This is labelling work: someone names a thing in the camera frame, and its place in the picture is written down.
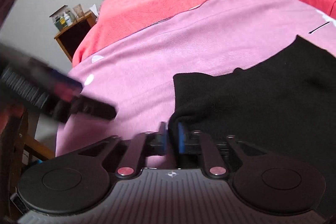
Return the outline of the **black pants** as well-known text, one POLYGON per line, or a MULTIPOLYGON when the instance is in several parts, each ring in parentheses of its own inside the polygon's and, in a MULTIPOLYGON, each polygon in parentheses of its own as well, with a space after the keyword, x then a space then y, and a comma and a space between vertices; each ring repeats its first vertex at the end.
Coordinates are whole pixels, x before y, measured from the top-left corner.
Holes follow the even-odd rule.
POLYGON ((291 45, 249 69, 223 76, 182 73, 173 78, 178 124, 229 134, 315 166, 326 179, 321 210, 335 207, 335 57, 297 36, 291 45))

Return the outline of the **wooden nightstand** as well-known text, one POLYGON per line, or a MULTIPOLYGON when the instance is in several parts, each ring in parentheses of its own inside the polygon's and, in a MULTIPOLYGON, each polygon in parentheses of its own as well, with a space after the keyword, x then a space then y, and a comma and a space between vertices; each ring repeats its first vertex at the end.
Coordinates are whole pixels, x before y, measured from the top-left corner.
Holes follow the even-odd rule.
POLYGON ((83 17, 77 18, 74 23, 54 37, 70 62, 80 43, 95 24, 96 15, 92 11, 87 11, 83 17))

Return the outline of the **pink printed bed sheet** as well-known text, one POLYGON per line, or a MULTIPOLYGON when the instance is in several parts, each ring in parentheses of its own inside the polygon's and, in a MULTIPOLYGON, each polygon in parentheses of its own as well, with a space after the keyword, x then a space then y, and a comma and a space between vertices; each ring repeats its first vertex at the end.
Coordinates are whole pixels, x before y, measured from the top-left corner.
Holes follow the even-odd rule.
POLYGON ((297 36, 335 57, 335 20, 299 0, 209 0, 111 44, 70 75, 84 84, 84 94, 115 103, 116 119, 72 116, 58 130, 56 155, 110 135, 155 131, 174 114, 175 75, 249 69, 297 36))

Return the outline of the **bottles on nightstand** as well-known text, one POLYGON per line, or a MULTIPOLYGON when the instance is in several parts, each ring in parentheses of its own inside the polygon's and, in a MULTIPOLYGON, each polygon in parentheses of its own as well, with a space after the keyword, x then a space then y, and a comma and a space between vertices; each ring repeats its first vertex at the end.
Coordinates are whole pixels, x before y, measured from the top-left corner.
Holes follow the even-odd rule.
POLYGON ((52 23, 59 30, 71 26, 84 16, 83 8, 80 4, 76 5, 72 9, 68 5, 63 5, 52 13, 49 18, 52 19, 52 23))

